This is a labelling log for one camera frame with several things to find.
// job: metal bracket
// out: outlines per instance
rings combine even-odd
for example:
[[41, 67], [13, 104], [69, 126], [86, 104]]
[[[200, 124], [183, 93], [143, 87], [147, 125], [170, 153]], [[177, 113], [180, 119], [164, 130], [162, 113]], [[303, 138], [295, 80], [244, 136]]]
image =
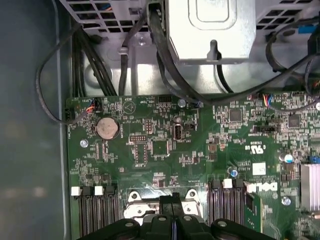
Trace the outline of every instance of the metal bracket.
[[[182, 208], [185, 214], [204, 217], [203, 206], [200, 203], [198, 192], [190, 189], [185, 198], [181, 199]], [[140, 225], [143, 224], [144, 217], [160, 213], [159, 198], [142, 199], [137, 191], [129, 194], [127, 205], [123, 212], [126, 219], [134, 219]]]

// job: blue component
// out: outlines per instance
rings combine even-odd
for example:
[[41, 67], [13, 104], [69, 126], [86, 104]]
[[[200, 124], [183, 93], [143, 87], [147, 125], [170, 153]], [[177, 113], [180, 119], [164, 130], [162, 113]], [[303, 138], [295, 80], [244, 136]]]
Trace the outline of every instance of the blue component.
[[320, 164], [320, 157], [318, 156], [310, 156], [309, 160], [312, 164]]
[[287, 164], [292, 164], [294, 162], [294, 157], [291, 154], [284, 156], [284, 162]]
[[238, 176], [238, 171], [237, 170], [232, 170], [231, 172], [230, 172], [230, 175], [231, 175], [231, 177], [236, 177], [236, 176]]
[[316, 30], [317, 26], [307, 25], [307, 26], [300, 26], [298, 28], [299, 34], [312, 34]]
[[110, 3], [106, 3], [104, 6], [101, 7], [101, 10], [106, 10], [108, 8], [111, 7], [111, 4]]

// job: motherboard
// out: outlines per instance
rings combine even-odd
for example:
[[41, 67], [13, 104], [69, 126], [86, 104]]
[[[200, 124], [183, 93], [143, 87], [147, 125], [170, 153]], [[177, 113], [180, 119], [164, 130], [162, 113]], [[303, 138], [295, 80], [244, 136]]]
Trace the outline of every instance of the motherboard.
[[[313, 101], [273, 93], [278, 109]], [[171, 95], [70, 98], [67, 127], [72, 239], [122, 218], [140, 224], [159, 196], [185, 214], [224, 218], [275, 239], [320, 234], [320, 105], [274, 111], [260, 94], [226, 105]]]

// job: colored wires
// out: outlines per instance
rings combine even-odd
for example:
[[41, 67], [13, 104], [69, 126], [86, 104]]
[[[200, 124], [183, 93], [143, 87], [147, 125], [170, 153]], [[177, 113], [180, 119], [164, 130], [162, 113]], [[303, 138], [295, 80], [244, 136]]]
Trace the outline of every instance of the colored wires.
[[273, 95], [271, 95], [271, 94], [263, 94], [262, 97], [263, 97], [264, 105], [266, 107], [269, 107], [270, 104], [271, 104], [271, 100], [273, 98]]
[[93, 110], [95, 109], [95, 107], [96, 107], [96, 105], [95, 105], [95, 100], [93, 99], [93, 100], [90, 102], [89, 107], [87, 107], [85, 111], [86, 111], [88, 114], [90, 114], [90, 113], [93, 112]]

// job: integrated circuit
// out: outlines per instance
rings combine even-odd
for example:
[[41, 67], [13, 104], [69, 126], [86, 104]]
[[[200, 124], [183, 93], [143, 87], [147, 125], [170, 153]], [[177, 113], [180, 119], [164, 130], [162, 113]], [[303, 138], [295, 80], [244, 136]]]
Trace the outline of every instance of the integrated circuit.
[[242, 121], [242, 113], [241, 109], [231, 108], [229, 111], [229, 119], [230, 122], [241, 122]]
[[144, 143], [134, 145], [134, 159], [136, 164], [147, 163], [147, 145]]
[[288, 127], [289, 128], [299, 128], [300, 127], [300, 116], [293, 114], [288, 116]]

